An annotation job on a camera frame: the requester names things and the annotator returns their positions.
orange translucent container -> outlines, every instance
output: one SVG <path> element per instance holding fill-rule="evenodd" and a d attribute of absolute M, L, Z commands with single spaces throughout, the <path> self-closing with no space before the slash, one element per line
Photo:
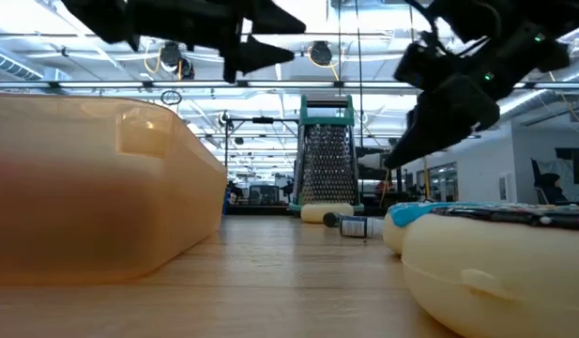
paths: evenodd
<path fill-rule="evenodd" d="M 0 94 L 0 284 L 94 284 L 216 232 L 226 169 L 158 105 Z"/>

teal grater top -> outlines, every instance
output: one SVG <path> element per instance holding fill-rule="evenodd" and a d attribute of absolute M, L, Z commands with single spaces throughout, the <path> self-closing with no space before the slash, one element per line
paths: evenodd
<path fill-rule="evenodd" d="M 347 107 L 343 111 L 343 116 L 308 116 L 308 98 L 301 96 L 301 108 L 299 110 L 299 125 L 335 125 L 335 126 L 355 126 L 354 120 L 354 103 L 352 96 L 348 95 Z"/>

ceiling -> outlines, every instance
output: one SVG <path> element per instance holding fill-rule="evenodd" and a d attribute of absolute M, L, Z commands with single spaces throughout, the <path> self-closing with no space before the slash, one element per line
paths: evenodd
<path fill-rule="evenodd" d="M 332 82 L 361 79 L 361 81 L 394 82 L 393 71 L 400 62 L 404 49 L 412 41 L 411 33 L 414 32 L 416 35 L 418 31 L 428 28 L 428 24 L 418 13 L 414 12 L 411 16 L 409 7 L 402 5 L 400 1 L 359 0 L 358 14 L 356 1 L 353 0 L 342 0 L 341 10 L 338 6 L 340 1 L 337 0 L 275 2 L 307 24 L 306 34 L 256 36 L 256 38 L 261 42 L 291 50 L 296 58 L 292 62 L 260 69 L 245 76 L 239 74 L 238 80 Z M 439 36 L 444 44 L 452 49 L 463 47 L 445 23 L 438 23 L 438 27 Z M 244 24 L 245 38 L 249 30 L 249 23 Z M 319 40 L 328 42 L 330 50 L 334 53 L 331 61 L 334 67 L 317 67 L 310 59 L 310 48 Z M 563 37 L 562 40 L 568 42 L 571 45 L 571 53 L 579 57 L 579 30 Z M 139 53 L 134 53 L 125 43 L 109 45 L 101 41 L 71 16 L 58 0 L 16 0 L 15 5 L 11 0 L 0 0 L 0 54 L 7 55 L 16 63 L 41 74 L 44 76 L 43 80 L 55 77 L 60 81 L 87 82 L 177 81 L 175 75 L 166 71 L 164 67 L 159 67 L 159 49 L 164 42 L 155 38 L 142 38 Z M 221 80 L 222 61 L 216 51 L 197 47 L 192 53 L 185 51 L 184 56 L 194 66 L 195 80 L 215 82 Z M 567 69 L 557 73 L 556 80 L 579 81 L 579 76 L 570 76 L 571 71 Z M 531 73 L 527 78 L 529 81 L 549 81 L 545 79 L 546 75 L 538 72 Z M 0 69 L 0 81 L 20 80 L 19 76 Z M 21 90 L 10 88 L 8 91 Z M 160 96 L 163 91 L 163 88 L 150 90 L 89 88 L 69 93 L 127 97 L 162 104 Z M 328 99 L 344 96 L 347 92 L 354 97 L 355 109 L 358 111 L 361 106 L 364 112 L 362 133 L 378 136 L 364 137 L 363 145 L 388 147 L 388 138 L 400 135 L 404 131 L 405 114 L 415 105 L 417 95 L 417 91 L 409 88 L 400 90 L 364 88 L 363 96 L 360 96 L 358 90 L 340 92 L 339 89 L 332 87 L 289 89 L 275 87 L 274 84 L 270 88 L 183 88 L 178 89 L 178 92 L 181 93 L 183 100 L 170 108 L 188 122 L 189 128 L 202 137 L 206 147 L 221 160 L 224 154 L 222 136 L 224 131 L 219 123 L 222 113 L 235 118 L 254 116 L 298 118 L 300 95 Z M 512 98 L 504 99 L 501 103 L 509 104 L 510 108 L 514 107 L 513 111 L 521 110 L 528 101 L 522 97 L 524 94 L 515 92 Z M 579 96 L 579 91 L 568 95 Z M 539 112 L 538 109 L 529 110 L 533 112 L 530 116 L 536 118 L 545 113 Z M 568 121 L 566 116 L 560 119 Z M 555 124 L 555 121 L 560 119 L 553 119 L 549 123 Z M 235 137 L 241 133 L 256 136 L 266 133 L 279 135 L 278 137 L 269 135 L 266 138 L 245 137 L 242 145 L 237 145 L 231 140 L 229 144 L 235 156 L 232 158 L 229 171 L 291 172 L 295 152 L 286 149 L 297 147 L 297 140 L 293 137 L 296 131 L 295 124 L 245 123 L 234 131 Z M 359 122 L 356 134 L 360 134 Z M 482 142 L 482 140 L 465 142 Z M 251 151 L 251 155 L 248 156 L 247 151 L 240 151 L 243 148 L 261 150 Z M 256 153 L 262 153 L 262 156 L 255 156 Z M 249 163 L 250 168 L 246 168 L 246 163 Z"/>

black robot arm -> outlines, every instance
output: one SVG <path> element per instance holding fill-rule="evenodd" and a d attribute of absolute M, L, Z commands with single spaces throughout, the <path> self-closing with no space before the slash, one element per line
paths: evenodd
<path fill-rule="evenodd" d="M 408 113 L 406 132 L 385 161 L 387 168 L 487 130 L 500 117 L 496 101 L 531 70 L 570 64 L 568 46 L 557 39 L 579 27 L 579 0 L 435 0 L 427 8 L 405 2 L 433 29 L 407 48 L 394 74 L 423 92 Z M 438 39 L 437 18 L 464 43 L 478 42 L 460 54 L 448 51 Z"/>
<path fill-rule="evenodd" d="M 253 34 L 302 34 L 306 25 L 272 0 L 62 0 L 66 8 L 108 43 L 126 41 L 137 52 L 139 37 L 165 38 L 213 48 L 224 58 L 224 81 L 236 73 L 293 60 L 294 54 L 258 42 L 241 42 L 243 19 Z"/>

wooden table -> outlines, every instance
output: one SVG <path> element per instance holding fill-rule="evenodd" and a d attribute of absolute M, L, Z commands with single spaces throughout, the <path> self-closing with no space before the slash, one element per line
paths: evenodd
<path fill-rule="evenodd" d="M 0 287 L 0 338 L 8 337 L 457 336 L 419 308 L 381 240 L 237 216 L 131 283 Z"/>

